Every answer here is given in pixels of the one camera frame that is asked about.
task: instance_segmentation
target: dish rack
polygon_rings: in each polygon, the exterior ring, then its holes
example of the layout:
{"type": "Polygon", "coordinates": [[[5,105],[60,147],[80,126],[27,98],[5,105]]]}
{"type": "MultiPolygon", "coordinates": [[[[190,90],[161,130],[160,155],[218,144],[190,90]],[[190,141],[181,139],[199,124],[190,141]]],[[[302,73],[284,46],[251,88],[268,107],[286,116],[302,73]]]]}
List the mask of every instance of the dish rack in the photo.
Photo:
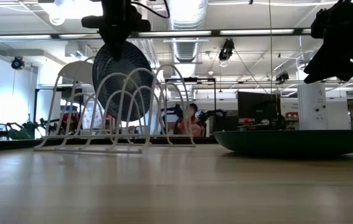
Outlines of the dish rack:
{"type": "MultiPolygon", "coordinates": [[[[85,62],[87,62],[90,59],[93,59],[94,57],[90,57],[87,58],[85,60],[85,62]]],[[[49,115],[48,115],[48,120],[50,120],[51,116],[52,116],[52,110],[53,110],[53,105],[54,105],[54,100],[55,100],[55,92],[58,86],[58,81],[60,79],[61,75],[58,74],[58,77],[55,81],[55,86],[53,88],[53,94],[52,94],[52,100],[51,100],[51,105],[50,105],[50,111],[49,111],[49,115]]],[[[193,134],[192,134],[192,130],[191,130],[191,122],[190,119],[184,119],[183,120],[183,126],[185,127],[185,133],[187,134],[170,134],[168,132],[168,123],[167,123],[167,116],[165,116],[165,122],[162,122],[161,119],[161,109],[162,107],[165,108],[165,96],[163,94],[164,89],[171,85],[174,86],[175,89],[177,90],[177,93],[180,96],[180,100],[181,100],[181,107],[183,108],[183,115],[184,117],[186,117],[186,113],[187,113],[187,105],[189,105],[189,97],[188,97],[188,92],[186,89],[186,85],[185,82],[183,81],[183,77],[181,75],[181,73],[178,71],[178,69],[176,67],[174,67],[173,65],[162,65],[160,66],[160,68],[158,68],[156,73],[153,73],[150,70],[147,70],[146,68],[137,68],[133,71],[130,72],[130,74],[123,74],[123,73],[113,73],[113,74],[109,74],[107,75],[102,82],[99,84],[98,86],[98,90],[96,93],[93,93],[92,95],[88,94],[88,93],[75,93],[76,90],[76,73],[74,74],[74,79],[73,79],[73,86],[72,86],[72,90],[71,90],[71,97],[69,97],[69,99],[67,99],[66,101],[66,106],[63,107],[62,112],[61,112],[61,118],[63,117],[63,115],[65,114],[65,109],[67,107],[67,105],[72,104],[73,99],[77,96],[87,96],[88,98],[84,101],[84,104],[86,104],[87,102],[89,102],[89,100],[94,100],[94,106],[93,106],[93,114],[92,114],[92,119],[91,119],[91,127],[89,128],[88,131],[85,131],[85,134],[81,134],[81,122],[83,119],[79,120],[78,123],[78,127],[77,130],[75,132],[75,134],[68,134],[69,130],[70,130],[70,121],[71,121],[71,110],[68,112],[68,117],[67,117],[67,123],[66,123],[66,130],[65,130],[65,134],[64,135],[46,135],[43,137],[43,141],[41,144],[39,144],[38,146],[35,146],[34,149],[35,151],[55,151],[55,152],[98,152],[98,153],[125,153],[125,154],[142,154],[142,151],[144,151],[145,149],[147,149],[150,146],[156,146],[154,144],[152,144],[150,142],[151,138],[165,138],[167,140],[167,144],[164,145],[162,144],[161,146],[173,146],[173,143],[170,140],[170,137],[173,138],[190,138],[190,143],[191,144],[186,144],[186,145],[180,145],[178,144],[178,147],[195,147],[196,144],[193,140],[193,134]],[[162,85],[159,80],[157,79],[157,75],[159,73],[159,71],[161,71],[162,68],[164,67],[172,67],[174,69],[174,71],[176,71],[176,73],[179,75],[179,77],[182,80],[182,84],[183,84],[183,90],[185,91],[185,96],[186,96],[186,103],[184,100],[184,97],[181,93],[181,91],[179,90],[179,88],[172,82],[166,82],[166,84],[162,85]],[[131,76],[133,74],[135,74],[135,72],[139,72],[139,71],[144,71],[145,73],[147,73],[148,75],[153,75],[154,79],[153,79],[153,83],[152,83],[152,87],[148,87],[148,86],[137,86],[136,83],[133,81],[133,79],[131,79],[131,76]],[[121,87],[120,90],[115,91],[107,100],[107,105],[104,107],[104,111],[101,112],[101,118],[102,118],[102,125],[101,128],[99,130],[99,132],[97,132],[97,130],[94,130],[94,117],[95,117],[95,113],[96,113],[96,107],[98,106],[98,96],[99,96],[99,92],[102,89],[102,86],[104,85],[104,82],[106,80],[108,80],[109,78],[116,76],[116,75],[121,75],[124,76],[124,84],[121,87]],[[128,91],[126,91],[126,86],[129,82],[132,82],[136,87],[136,91],[133,94],[130,94],[128,91]],[[160,89],[160,94],[159,96],[157,96],[154,93],[155,88],[159,88],[160,89]],[[135,104],[136,107],[138,107],[138,103],[137,100],[135,98],[136,94],[140,94],[141,95],[141,90],[142,89],[149,89],[151,91],[150,94],[150,106],[149,106],[149,111],[148,111],[148,117],[149,120],[146,121],[146,116],[143,117],[144,119],[144,127],[141,123],[141,119],[139,120],[139,126],[141,128],[141,132],[140,134],[136,134],[136,133],[122,133],[122,134],[114,134],[112,133],[112,131],[109,132],[109,130],[106,130],[105,127],[105,117],[107,115],[107,111],[108,111],[108,106],[109,103],[111,102],[112,98],[116,95],[116,94],[121,94],[121,100],[120,100],[120,105],[119,105],[119,111],[117,114],[117,118],[116,118],[116,133],[120,133],[121,130],[121,115],[122,113],[125,113],[122,110],[122,102],[124,99],[124,95],[128,94],[133,100],[131,101],[130,105],[129,105],[129,110],[128,110],[128,115],[127,115],[127,124],[126,126],[128,127],[129,124],[129,120],[131,117],[131,111],[132,111],[132,105],[133,103],[135,104]],[[160,125],[161,130],[165,130],[165,131],[161,131],[160,134],[159,133],[151,133],[151,127],[153,125],[152,122],[152,113],[154,112],[153,107],[154,107],[154,100],[156,100],[157,102],[157,115],[156,115],[156,121],[155,122],[155,129],[154,130],[158,130],[158,126],[160,125]],[[131,141],[131,138],[140,138],[144,140],[144,143],[142,144],[136,144],[133,143],[131,141]],[[50,139],[62,139],[62,143],[56,146],[45,146],[46,143],[48,143],[48,140],[50,139]],[[67,144],[68,140],[71,139],[86,139],[86,143],[84,145],[79,145],[79,146],[72,146],[67,144]],[[98,146],[96,144],[93,144],[93,140],[95,139],[108,139],[109,140],[109,144],[107,145],[101,145],[98,146]],[[126,141],[127,143],[120,143],[119,140],[123,139],[124,142],[126,141]]],[[[86,111],[86,106],[83,108],[82,112],[81,112],[81,117],[84,116],[84,113],[86,111]]],[[[55,131],[56,133],[59,132],[60,129],[60,125],[57,126],[57,130],[55,131]]],[[[45,133],[48,133],[49,131],[49,126],[47,126],[45,133]]]]}

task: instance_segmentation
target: dark green bowl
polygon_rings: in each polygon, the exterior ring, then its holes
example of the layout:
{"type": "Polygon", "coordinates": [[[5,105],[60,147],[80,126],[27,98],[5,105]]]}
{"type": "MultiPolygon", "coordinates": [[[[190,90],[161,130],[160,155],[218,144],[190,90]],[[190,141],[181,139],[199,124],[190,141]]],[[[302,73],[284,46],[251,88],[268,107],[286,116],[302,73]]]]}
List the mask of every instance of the dark green bowl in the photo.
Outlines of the dark green bowl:
{"type": "Polygon", "coordinates": [[[353,130],[215,132],[220,145],[248,156],[336,156],[353,153],[353,130]]]}

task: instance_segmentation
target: wooden table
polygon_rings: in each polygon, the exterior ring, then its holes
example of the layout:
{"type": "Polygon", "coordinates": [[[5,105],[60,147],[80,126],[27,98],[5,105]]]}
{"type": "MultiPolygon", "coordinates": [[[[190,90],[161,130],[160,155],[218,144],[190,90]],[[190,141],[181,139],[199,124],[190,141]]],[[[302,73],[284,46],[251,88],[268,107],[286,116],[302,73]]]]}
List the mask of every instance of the wooden table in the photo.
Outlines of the wooden table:
{"type": "Polygon", "coordinates": [[[143,155],[4,151],[0,223],[353,223],[353,154],[253,159],[218,145],[143,155]]]}

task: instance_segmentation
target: black monitor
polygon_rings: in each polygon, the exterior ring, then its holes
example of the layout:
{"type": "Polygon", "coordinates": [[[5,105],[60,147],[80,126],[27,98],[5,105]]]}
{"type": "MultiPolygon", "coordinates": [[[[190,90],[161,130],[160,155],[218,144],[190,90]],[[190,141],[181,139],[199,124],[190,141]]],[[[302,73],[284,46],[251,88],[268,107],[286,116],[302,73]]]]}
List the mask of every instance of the black monitor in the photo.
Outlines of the black monitor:
{"type": "Polygon", "coordinates": [[[239,118],[277,120],[277,109],[280,108],[279,97],[275,94],[238,92],[239,118]]]}

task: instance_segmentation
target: person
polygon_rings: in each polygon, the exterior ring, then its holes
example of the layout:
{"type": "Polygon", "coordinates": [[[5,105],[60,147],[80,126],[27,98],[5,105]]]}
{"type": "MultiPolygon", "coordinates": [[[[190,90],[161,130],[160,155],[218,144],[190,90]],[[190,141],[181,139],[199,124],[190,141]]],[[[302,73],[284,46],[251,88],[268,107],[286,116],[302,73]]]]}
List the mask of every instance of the person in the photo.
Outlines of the person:
{"type": "MultiPolygon", "coordinates": [[[[199,119],[196,117],[197,111],[198,111],[197,105],[194,103],[191,103],[189,105],[189,109],[187,111],[187,116],[186,116],[186,119],[190,118],[193,137],[201,137],[201,132],[203,129],[202,126],[198,125],[199,119]]],[[[174,134],[186,134],[185,126],[184,126],[184,118],[178,118],[177,121],[175,122],[174,134]]]]}

